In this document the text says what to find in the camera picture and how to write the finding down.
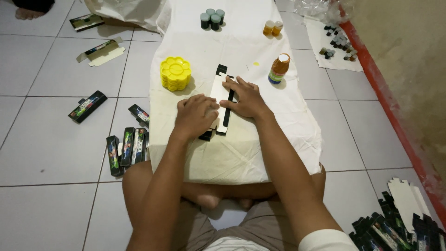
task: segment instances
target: yellow paint palette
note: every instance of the yellow paint palette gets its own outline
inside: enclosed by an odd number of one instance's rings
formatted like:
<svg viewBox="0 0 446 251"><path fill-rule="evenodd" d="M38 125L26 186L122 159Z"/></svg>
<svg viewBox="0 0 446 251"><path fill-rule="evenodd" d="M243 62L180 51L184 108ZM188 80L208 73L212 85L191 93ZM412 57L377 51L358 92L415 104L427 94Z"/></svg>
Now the yellow paint palette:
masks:
<svg viewBox="0 0 446 251"><path fill-rule="evenodd" d="M160 65L161 83L169 91L182 90L190 81L190 64L182 57L168 57Z"/></svg>

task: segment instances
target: left hand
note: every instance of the left hand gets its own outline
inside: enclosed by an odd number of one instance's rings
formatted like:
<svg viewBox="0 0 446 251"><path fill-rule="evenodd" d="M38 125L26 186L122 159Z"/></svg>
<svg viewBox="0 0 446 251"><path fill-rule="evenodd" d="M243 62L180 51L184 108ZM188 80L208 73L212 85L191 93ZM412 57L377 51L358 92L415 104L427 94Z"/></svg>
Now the left hand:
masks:
<svg viewBox="0 0 446 251"><path fill-rule="evenodd" d="M172 134L192 140L205 133L219 115L218 111L205 114L209 107L213 109L220 107L216 101L215 98L198 94L178 102L178 114Z"/></svg>

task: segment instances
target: white tiled floor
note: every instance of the white tiled floor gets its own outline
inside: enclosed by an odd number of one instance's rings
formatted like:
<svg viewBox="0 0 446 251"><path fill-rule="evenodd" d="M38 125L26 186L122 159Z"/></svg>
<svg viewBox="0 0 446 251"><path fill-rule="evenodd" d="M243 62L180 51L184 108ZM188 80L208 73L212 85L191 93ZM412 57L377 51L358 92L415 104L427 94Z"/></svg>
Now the white tiled floor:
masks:
<svg viewBox="0 0 446 251"><path fill-rule="evenodd" d="M377 196L387 180L422 185L365 75L319 68L294 3L277 5L299 88L322 130L324 202L350 232L358 217L380 212ZM15 9L0 1L0 249L123 250L132 227L121 178L111 177L104 161L105 138L122 140L125 127L140 127L127 110L132 104L150 111L150 64L162 38L104 25L76 33L69 19L88 11L74 0L57 0L33 21L16 20ZM100 67L76 62L115 36L125 40L124 55ZM80 97L96 90L108 100L80 125L71 121ZM207 213L217 228L245 215L231 201Z"/></svg>

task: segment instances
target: white sleeve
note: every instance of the white sleeve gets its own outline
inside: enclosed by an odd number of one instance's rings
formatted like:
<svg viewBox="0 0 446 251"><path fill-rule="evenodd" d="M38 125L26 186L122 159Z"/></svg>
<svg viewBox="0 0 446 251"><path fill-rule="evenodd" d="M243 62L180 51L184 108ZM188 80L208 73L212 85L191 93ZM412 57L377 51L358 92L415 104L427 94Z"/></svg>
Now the white sleeve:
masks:
<svg viewBox="0 0 446 251"><path fill-rule="evenodd" d="M305 236L299 244L299 251L358 251L358 248L346 233L322 229Z"/></svg>

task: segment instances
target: beige wall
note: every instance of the beige wall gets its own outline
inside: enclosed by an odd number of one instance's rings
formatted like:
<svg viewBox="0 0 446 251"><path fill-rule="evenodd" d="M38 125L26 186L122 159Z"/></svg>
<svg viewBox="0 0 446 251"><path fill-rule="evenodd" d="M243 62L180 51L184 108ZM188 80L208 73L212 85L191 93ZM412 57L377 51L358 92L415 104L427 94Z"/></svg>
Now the beige wall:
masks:
<svg viewBox="0 0 446 251"><path fill-rule="evenodd" d="M351 22L446 184L446 0L356 0Z"/></svg>

